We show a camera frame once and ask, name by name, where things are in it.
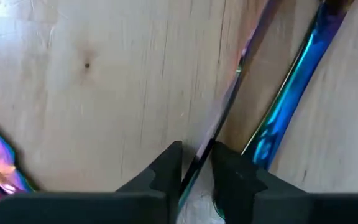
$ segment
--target blue metallic tube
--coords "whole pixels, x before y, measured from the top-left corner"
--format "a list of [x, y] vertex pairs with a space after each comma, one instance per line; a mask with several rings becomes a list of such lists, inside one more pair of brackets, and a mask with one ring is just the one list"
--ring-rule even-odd
[[269, 169], [311, 76], [352, 3], [327, 0], [320, 4], [287, 77], [242, 152], [258, 166]]

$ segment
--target wooden floor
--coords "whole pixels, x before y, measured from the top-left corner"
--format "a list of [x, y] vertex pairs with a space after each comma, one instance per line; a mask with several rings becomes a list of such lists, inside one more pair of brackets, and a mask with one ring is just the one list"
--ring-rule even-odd
[[[0, 0], [0, 127], [45, 190], [112, 191], [172, 141], [191, 150], [266, 1]], [[240, 151], [318, 1], [284, 0], [220, 136]], [[272, 172], [358, 191], [358, 0], [302, 97]]]

